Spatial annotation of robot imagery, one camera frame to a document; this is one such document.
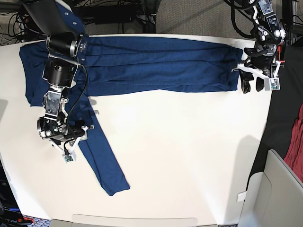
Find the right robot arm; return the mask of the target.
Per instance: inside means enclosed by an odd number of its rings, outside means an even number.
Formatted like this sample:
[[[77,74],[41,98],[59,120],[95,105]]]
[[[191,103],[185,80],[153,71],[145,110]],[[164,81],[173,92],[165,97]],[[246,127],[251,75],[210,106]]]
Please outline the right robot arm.
[[[31,106],[41,106],[45,114],[37,121],[42,139],[70,154],[89,129],[83,123],[69,124],[73,107],[68,90],[85,61],[88,36],[82,20],[71,4],[63,0],[24,0],[22,4],[38,28],[47,36],[46,43],[33,43],[20,49],[26,76],[26,97]]]

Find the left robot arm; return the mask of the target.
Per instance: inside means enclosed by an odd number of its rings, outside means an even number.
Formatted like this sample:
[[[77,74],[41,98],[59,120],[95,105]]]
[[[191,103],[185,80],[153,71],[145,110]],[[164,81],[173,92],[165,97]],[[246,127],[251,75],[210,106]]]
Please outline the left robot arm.
[[[275,91],[280,89],[279,69],[285,62],[281,59],[286,32],[278,21],[270,0],[226,0],[231,8],[234,30],[242,37],[255,39],[251,48],[244,48],[245,60],[238,63],[241,89],[250,92],[250,81],[256,81],[256,90]],[[238,11],[253,24],[249,34],[236,25],[235,12]]]

